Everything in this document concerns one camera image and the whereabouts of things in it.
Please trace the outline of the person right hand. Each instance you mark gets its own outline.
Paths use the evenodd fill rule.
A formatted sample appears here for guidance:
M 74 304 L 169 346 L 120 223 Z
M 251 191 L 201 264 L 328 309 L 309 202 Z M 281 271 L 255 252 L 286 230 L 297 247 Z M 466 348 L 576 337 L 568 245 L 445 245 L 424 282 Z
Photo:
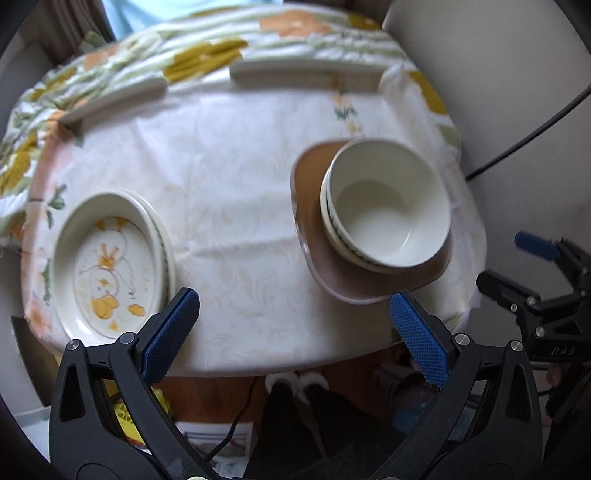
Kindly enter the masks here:
M 551 364 L 546 372 L 546 382 L 552 387 L 560 384 L 562 378 L 562 371 L 559 365 Z

